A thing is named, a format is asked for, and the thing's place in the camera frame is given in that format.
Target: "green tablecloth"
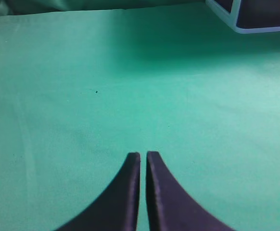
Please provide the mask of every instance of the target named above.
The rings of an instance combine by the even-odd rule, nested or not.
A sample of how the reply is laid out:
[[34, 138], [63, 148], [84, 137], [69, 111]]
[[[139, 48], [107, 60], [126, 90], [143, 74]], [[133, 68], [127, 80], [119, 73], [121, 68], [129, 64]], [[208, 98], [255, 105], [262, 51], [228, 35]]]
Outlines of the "green tablecloth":
[[147, 150], [223, 222], [280, 231], [280, 33], [203, 3], [0, 17], [0, 231], [55, 229]]

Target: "green cloth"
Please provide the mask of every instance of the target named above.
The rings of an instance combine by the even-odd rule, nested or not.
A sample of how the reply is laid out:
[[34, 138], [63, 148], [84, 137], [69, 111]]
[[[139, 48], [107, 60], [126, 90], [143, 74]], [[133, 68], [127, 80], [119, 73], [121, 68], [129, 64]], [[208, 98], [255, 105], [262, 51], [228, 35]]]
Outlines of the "green cloth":
[[0, 17], [0, 231], [46, 231], [145, 154], [239, 231], [280, 231], [280, 33], [203, 3]]
[[203, 0], [0, 0], [0, 16], [14, 13], [131, 9], [196, 1]]

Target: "white frame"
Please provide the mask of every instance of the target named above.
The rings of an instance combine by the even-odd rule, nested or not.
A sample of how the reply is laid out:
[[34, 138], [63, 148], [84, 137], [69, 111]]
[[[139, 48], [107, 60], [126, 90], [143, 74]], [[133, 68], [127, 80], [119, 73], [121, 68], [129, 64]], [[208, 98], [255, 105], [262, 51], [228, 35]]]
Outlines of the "white frame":
[[237, 27], [237, 19], [240, 12], [242, 0], [234, 0], [231, 13], [222, 8], [217, 2], [214, 0], [206, 0], [206, 4], [212, 11], [229, 27], [231, 27], [234, 31], [240, 34], [251, 34], [251, 33], [265, 33], [265, 32], [274, 32], [280, 31], [280, 26], [277, 27], [264, 27], [264, 28], [252, 28], [252, 29], [243, 29]]

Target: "dark object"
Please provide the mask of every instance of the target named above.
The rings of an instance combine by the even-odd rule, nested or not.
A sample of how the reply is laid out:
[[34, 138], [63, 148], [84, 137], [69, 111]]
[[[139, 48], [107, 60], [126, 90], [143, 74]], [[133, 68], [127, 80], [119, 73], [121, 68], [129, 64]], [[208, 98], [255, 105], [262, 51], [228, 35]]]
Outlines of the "dark object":
[[129, 153], [118, 174], [102, 194], [58, 231], [135, 231], [139, 186], [140, 155]]
[[150, 231], [233, 231], [185, 192], [158, 152], [147, 153], [146, 204]]
[[280, 26], [280, 0], [242, 0], [237, 27], [277, 26]]
[[224, 8], [227, 12], [231, 12], [234, 0], [216, 0], [216, 2]]

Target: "white plastic edge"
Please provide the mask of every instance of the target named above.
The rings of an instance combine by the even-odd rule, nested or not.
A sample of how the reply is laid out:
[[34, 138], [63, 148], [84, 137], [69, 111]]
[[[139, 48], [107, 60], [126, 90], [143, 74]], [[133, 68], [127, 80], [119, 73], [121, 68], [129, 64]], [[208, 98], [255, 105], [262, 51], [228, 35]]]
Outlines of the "white plastic edge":
[[277, 32], [280, 31], [280, 26], [277, 27], [264, 27], [264, 28], [252, 28], [252, 29], [243, 29], [237, 27], [237, 19], [240, 11], [242, 0], [234, 0], [232, 11], [229, 13], [223, 9], [217, 2], [214, 0], [206, 0], [206, 5], [211, 8], [211, 10], [229, 27], [231, 27], [235, 32], [240, 34], [253, 34], [253, 33], [266, 33], [266, 32]]

